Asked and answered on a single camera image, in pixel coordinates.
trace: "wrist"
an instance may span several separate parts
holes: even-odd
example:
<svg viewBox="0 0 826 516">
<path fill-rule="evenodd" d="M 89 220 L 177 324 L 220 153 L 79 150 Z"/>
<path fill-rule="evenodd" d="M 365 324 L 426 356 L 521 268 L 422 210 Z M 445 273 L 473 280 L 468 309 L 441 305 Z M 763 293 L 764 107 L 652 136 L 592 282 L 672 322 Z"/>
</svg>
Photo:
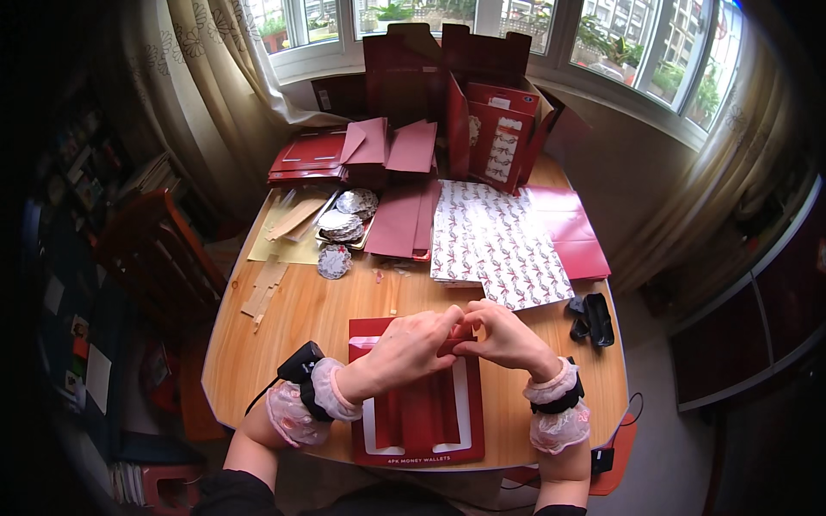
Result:
<svg viewBox="0 0 826 516">
<path fill-rule="evenodd" d="M 528 369 L 534 383 L 545 383 L 553 380 L 563 369 L 559 358 L 547 347 L 539 354 L 534 365 Z"/>
<path fill-rule="evenodd" d="M 364 367 L 364 358 L 352 362 L 335 373 L 339 392 L 353 405 L 361 405 L 378 393 L 377 382 L 369 367 Z"/>
</svg>

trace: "window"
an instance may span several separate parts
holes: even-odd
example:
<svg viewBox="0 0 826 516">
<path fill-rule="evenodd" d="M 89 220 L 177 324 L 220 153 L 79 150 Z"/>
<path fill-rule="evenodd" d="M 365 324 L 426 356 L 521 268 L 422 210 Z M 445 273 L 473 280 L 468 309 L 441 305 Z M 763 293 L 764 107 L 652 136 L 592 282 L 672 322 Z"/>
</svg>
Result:
<svg viewBox="0 0 826 516">
<path fill-rule="evenodd" d="M 249 0 L 268 54 L 339 39 L 335 0 Z"/>
<path fill-rule="evenodd" d="M 748 29 L 736 0 L 245 0 L 282 84 L 363 67 L 393 22 L 532 37 L 528 75 L 598 97 L 695 149 L 718 116 Z"/>
<path fill-rule="evenodd" d="M 631 0 L 618 0 L 617 12 L 628 16 L 631 12 Z"/>
<path fill-rule="evenodd" d="M 502 0 L 501 10 L 484 0 L 356 0 L 354 4 L 357 40 L 383 34 L 391 23 L 427 23 L 437 37 L 442 24 L 458 23 L 489 36 L 527 34 L 533 38 L 531 50 L 538 53 L 548 44 L 553 17 L 553 2 L 535 0 Z"/>
<path fill-rule="evenodd" d="M 743 41 L 743 14 L 731 2 L 721 2 L 703 78 L 691 104 L 688 118 L 705 130 L 711 127 L 719 105 L 731 88 Z"/>
<path fill-rule="evenodd" d="M 387 32 L 391 23 L 426 23 L 431 32 L 441 32 L 443 23 L 467 25 L 473 31 L 476 0 L 357 0 L 354 11 L 356 37 Z"/>
</svg>

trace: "black sleeve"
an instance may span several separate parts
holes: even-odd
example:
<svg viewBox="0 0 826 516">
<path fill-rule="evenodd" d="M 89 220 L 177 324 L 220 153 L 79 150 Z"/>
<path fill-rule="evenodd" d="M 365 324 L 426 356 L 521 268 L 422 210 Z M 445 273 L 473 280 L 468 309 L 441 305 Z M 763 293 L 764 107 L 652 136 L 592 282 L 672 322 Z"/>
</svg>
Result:
<svg viewBox="0 0 826 516">
<path fill-rule="evenodd" d="M 284 516 L 275 507 L 275 497 L 258 477 L 246 471 L 222 470 L 199 485 L 201 500 L 192 516 Z"/>
<path fill-rule="evenodd" d="M 585 516 L 586 512 L 584 507 L 576 505 L 545 505 L 534 516 Z"/>
</svg>

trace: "wooden table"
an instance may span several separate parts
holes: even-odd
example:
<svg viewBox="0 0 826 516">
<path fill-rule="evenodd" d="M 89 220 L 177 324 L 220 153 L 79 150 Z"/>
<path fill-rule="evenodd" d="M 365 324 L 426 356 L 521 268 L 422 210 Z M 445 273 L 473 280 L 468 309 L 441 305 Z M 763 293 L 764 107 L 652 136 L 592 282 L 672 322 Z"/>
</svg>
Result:
<svg viewBox="0 0 826 516">
<path fill-rule="evenodd" d="M 548 156 L 540 155 L 531 182 L 544 186 L 569 187 L 565 174 Z M 376 283 L 371 269 L 378 258 L 354 253 L 353 268 L 335 281 L 324 279 L 314 265 L 290 264 L 261 326 L 253 334 L 253 320 L 240 312 L 249 298 L 263 262 L 247 261 L 263 218 L 276 195 L 264 202 L 230 276 L 206 354 L 202 384 L 218 421 L 237 427 L 249 402 L 276 376 L 278 365 L 304 342 L 316 341 L 325 355 L 347 363 L 348 321 L 365 317 L 411 315 L 423 310 L 442 311 L 452 304 L 465 305 L 481 299 L 481 288 L 443 288 L 430 279 L 430 264 L 410 269 L 404 277 L 385 271 Z M 573 356 L 580 365 L 585 402 L 591 408 L 591 446 L 607 443 L 628 409 L 628 386 L 620 331 L 607 281 L 575 281 L 574 291 L 585 295 L 602 292 L 616 336 L 609 348 L 578 344 L 568 336 L 572 319 L 563 313 L 566 303 L 536 307 L 517 315 L 557 355 Z M 478 470 L 536 463 L 536 452 L 528 441 L 530 409 L 522 397 L 528 378 L 480 361 L 485 416 L 485 458 L 480 462 L 440 469 Z M 351 462 L 350 427 L 334 422 L 327 442 L 306 450 L 319 457 Z"/>
</svg>

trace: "black wrist strap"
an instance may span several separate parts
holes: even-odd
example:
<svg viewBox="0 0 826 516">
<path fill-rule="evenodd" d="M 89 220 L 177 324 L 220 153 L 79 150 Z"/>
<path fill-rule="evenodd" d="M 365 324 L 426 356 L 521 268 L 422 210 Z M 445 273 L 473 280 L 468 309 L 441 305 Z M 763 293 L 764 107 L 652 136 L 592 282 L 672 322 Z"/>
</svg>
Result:
<svg viewBox="0 0 826 516">
<path fill-rule="evenodd" d="M 307 407 L 307 412 L 316 421 L 331 423 L 333 418 L 327 411 L 316 405 L 316 388 L 312 385 L 312 379 L 307 379 L 301 383 L 301 402 Z"/>
<path fill-rule="evenodd" d="M 573 363 L 573 357 L 568 357 L 568 361 Z M 537 412 L 541 412 L 543 414 L 561 414 L 568 409 L 572 409 L 577 406 L 579 403 L 580 398 L 585 397 L 585 390 L 582 389 L 582 382 L 579 380 L 579 372 L 577 372 L 577 383 L 574 387 L 566 392 L 562 398 L 558 400 L 551 401 L 550 403 L 543 403 L 541 405 L 537 405 L 534 402 L 530 404 L 530 410 L 534 414 Z"/>
</svg>

